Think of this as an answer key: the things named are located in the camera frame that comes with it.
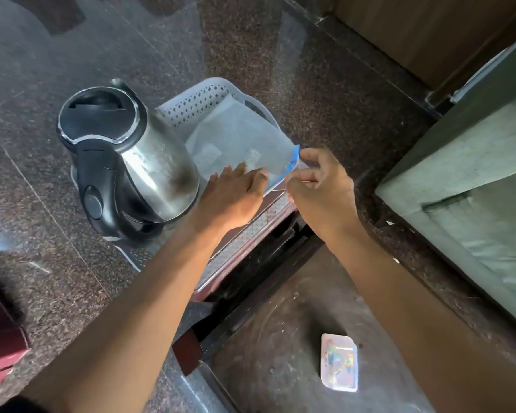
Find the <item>person's left hand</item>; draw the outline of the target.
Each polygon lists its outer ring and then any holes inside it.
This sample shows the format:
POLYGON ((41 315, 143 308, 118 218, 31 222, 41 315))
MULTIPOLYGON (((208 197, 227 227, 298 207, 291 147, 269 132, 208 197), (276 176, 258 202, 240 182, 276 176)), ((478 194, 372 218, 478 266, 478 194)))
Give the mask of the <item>person's left hand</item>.
POLYGON ((233 170, 234 180, 229 187, 220 187, 222 172, 213 173, 198 206, 191 212, 191 221, 196 228, 218 238, 247 224, 263 202, 264 194, 250 193, 253 170, 248 171, 245 162, 233 170))

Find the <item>person's right hand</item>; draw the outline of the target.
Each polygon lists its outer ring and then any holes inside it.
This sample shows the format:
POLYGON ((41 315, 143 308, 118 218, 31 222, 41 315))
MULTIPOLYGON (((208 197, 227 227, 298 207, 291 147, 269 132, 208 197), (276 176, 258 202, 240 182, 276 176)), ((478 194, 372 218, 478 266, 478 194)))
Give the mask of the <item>person's right hand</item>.
POLYGON ((313 167, 294 170, 285 179, 316 180, 309 199, 295 203, 304 221, 327 245, 353 243, 364 234, 358 218, 354 182, 330 150, 305 148, 300 158, 313 167))

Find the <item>clear plastic bag blue edge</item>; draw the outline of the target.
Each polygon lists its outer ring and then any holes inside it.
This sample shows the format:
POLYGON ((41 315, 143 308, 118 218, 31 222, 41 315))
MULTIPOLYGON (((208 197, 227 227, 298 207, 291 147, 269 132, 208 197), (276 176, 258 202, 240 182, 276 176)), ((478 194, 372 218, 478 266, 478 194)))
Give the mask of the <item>clear plastic bag blue edge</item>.
POLYGON ((209 179, 246 164, 247 171, 263 168, 268 172, 264 195, 276 189, 298 165, 300 146, 282 130, 229 94, 197 124, 186 141, 199 175, 209 179))

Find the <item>person's right forearm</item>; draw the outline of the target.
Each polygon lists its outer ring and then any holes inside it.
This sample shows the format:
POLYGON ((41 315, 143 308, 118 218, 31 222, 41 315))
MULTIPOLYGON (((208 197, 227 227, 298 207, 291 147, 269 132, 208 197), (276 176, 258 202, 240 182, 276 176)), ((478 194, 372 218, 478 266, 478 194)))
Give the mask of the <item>person's right forearm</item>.
POLYGON ((516 413, 516 365, 477 336, 364 228, 321 239, 438 413, 516 413))

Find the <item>person's left forearm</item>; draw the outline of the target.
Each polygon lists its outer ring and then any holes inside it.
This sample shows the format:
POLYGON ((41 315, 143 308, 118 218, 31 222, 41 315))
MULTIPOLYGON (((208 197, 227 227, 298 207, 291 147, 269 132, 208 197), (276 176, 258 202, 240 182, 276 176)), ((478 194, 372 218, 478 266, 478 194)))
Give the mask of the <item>person's left forearm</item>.
POLYGON ((192 216, 131 285, 21 392, 22 413, 141 413, 194 288, 225 234, 244 224, 192 216))

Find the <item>white perforated plastic basket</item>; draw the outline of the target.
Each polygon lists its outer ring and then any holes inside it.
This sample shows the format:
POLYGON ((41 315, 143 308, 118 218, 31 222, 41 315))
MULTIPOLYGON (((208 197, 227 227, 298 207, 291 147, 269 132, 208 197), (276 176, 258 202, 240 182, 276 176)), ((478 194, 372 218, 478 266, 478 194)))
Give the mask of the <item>white perforated plastic basket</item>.
MULTIPOLYGON (((267 121, 271 122, 277 128, 280 128, 274 116, 271 112, 257 99, 254 97, 244 94, 239 90, 233 83, 220 77, 208 78, 193 87, 187 89, 177 97, 172 98, 168 102, 158 107, 158 111, 166 117, 169 124, 173 127, 176 134, 181 136, 185 142, 188 140, 191 133, 204 118, 206 118, 214 108, 224 99, 227 95, 233 95, 233 97, 241 103, 246 104, 253 111, 257 112, 260 116, 264 117, 267 121)), ((305 164, 299 161, 296 168, 305 168, 305 164)), ((284 202, 289 202, 287 195, 284 192, 284 178, 282 182, 276 187, 275 190, 264 195, 262 206, 257 211, 253 219, 246 225, 233 229, 227 233, 220 241, 218 247, 214 250, 210 261, 207 263, 206 268, 196 285, 193 295, 199 285, 202 285, 207 277, 209 277, 214 269, 212 268, 211 261, 214 256, 225 247, 234 236, 236 236, 241 229, 246 228, 256 218, 258 218, 261 212, 268 208, 272 202, 279 200, 279 197, 285 196, 284 202)))

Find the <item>grey-green cabinet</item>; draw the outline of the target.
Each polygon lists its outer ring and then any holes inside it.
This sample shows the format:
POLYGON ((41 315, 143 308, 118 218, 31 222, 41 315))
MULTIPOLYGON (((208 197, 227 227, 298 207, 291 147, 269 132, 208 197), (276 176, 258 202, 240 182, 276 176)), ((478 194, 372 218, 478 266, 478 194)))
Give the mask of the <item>grey-green cabinet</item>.
POLYGON ((457 98, 375 193, 516 320, 516 43, 457 98))

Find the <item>small white plastic packet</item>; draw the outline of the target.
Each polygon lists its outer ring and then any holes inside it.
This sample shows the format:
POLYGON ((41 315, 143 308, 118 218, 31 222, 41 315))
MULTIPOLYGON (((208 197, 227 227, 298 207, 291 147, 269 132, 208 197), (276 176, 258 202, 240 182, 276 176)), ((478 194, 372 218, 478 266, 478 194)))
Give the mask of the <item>small white plastic packet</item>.
POLYGON ((334 391, 358 391, 358 347, 352 338, 345 335, 322 334, 320 377, 323 385, 334 391))

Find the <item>maroon stool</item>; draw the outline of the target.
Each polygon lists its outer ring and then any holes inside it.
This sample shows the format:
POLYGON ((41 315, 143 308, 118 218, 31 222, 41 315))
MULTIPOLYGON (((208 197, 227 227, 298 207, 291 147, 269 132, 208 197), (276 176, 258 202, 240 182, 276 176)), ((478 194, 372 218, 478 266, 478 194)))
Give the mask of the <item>maroon stool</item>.
POLYGON ((213 273, 191 298, 209 304, 211 312, 172 345, 183 375, 212 358, 322 246, 284 198, 272 202, 211 261, 213 273))

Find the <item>brown wooden door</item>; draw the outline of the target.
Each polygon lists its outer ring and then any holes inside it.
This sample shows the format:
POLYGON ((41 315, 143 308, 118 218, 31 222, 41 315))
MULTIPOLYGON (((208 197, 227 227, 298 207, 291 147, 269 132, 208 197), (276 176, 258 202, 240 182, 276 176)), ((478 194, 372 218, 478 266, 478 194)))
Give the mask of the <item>brown wooden door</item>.
POLYGON ((516 13, 516 0, 337 0, 333 13, 437 89, 516 13))

